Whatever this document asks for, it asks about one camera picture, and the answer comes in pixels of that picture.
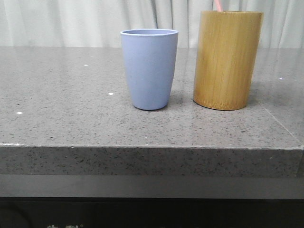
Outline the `blue plastic cup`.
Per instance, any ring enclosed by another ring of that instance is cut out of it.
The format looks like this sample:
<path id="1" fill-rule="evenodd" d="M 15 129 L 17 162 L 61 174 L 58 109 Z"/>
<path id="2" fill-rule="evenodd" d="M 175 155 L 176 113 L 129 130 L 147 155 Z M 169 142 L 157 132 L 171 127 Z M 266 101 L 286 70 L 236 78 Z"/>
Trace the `blue plastic cup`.
<path id="1" fill-rule="evenodd" d="M 121 31 L 126 80 L 136 108 L 158 110 L 168 104 L 178 35 L 178 31 L 172 29 Z"/>

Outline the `pink chopstick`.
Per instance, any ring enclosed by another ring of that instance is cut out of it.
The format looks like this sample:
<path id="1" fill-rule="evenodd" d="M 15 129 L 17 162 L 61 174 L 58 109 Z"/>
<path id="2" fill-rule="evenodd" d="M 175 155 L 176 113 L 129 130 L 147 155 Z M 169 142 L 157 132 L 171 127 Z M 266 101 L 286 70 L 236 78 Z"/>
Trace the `pink chopstick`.
<path id="1" fill-rule="evenodd" d="M 216 10 L 219 11 L 219 12 L 222 12 L 223 7 L 222 7 L 222 4 L 221 4 L 221 0 L 214 0 L 214 2 L 216 4 Z"/>

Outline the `bamboo cylindrical holder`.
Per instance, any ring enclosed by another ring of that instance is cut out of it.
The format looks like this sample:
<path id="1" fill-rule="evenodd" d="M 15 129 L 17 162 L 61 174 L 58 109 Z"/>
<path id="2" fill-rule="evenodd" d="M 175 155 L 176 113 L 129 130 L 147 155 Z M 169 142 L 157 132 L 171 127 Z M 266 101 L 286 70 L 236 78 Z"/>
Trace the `bamboo cylindrical holder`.
<path id="1" fill-rule="evenodd" d="M 247 105 L 263 13 L 202 11 L 193 101 L 215 110 Z"/>

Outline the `white curtain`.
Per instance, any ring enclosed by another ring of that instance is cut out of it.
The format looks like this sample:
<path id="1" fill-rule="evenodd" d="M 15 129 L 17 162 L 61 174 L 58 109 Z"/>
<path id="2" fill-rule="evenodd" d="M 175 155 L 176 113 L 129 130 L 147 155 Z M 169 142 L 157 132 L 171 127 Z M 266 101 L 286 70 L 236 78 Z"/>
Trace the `white curtain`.
<path id="1" fill-rule="evenodd" d="M 304 46 L 301 0 L 224 0 L 224 10 L 260 11 L 263 48 Z M 119 47 L 127 29 L 175 29 L 178 45 L 198 43 L 200 13 L 212 0 L 3 0 L 0 44 L 34 47 Z"/>

